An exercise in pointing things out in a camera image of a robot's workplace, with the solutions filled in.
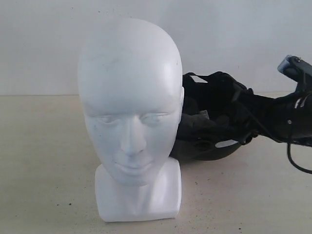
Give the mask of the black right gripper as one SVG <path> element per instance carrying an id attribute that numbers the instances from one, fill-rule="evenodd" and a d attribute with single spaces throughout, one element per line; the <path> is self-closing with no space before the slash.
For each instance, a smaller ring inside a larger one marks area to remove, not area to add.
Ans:
<path id="1" fill-rule="evenodd" d="M 312 145 L 312 83 L 298 84 L 283 97 L 244 93 L 243 105 L 254 117 L 261 135 L 278 142 Z"/>

